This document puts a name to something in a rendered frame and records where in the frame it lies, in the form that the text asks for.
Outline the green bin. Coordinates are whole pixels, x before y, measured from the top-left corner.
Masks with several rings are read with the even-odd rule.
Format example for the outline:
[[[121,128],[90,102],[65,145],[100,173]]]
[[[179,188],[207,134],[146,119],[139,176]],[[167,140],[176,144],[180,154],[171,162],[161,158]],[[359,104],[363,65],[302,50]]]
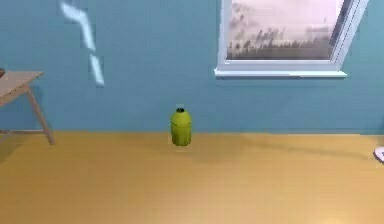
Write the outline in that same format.
[[[177,108],[171,116],[172,143],[176,146],[187,146],[191,143],[192,119],[184,108]]]

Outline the white framed window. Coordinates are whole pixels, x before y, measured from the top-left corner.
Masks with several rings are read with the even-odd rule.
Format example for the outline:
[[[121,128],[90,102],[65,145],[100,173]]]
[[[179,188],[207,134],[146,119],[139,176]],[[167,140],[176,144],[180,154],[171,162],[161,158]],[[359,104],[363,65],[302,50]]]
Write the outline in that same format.
[[[220,0],[219,79],[345,78],[369,0]]]

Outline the light wooden table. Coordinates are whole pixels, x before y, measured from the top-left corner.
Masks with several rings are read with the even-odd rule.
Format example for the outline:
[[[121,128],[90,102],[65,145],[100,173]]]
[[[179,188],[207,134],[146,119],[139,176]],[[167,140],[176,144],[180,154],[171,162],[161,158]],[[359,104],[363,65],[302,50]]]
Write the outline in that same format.
[[[41,125],[34,130],[0,129],[0,141],[11,134],[44,134],[51,145],[55,144],[53,133],[44,118],[43,112],[34,97],[30,84],[43,75],[42,71],[6,71],[0,78],[0,107],[26,94],[33,111]]]

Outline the white round object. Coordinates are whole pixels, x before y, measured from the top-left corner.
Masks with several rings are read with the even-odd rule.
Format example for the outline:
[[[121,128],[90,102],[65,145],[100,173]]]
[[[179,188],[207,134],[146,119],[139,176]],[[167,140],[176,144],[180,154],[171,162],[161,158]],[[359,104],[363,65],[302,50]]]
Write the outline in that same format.
[[[384,147],[377,147],[373,151],[374,157],[382,164],[384,164]]]

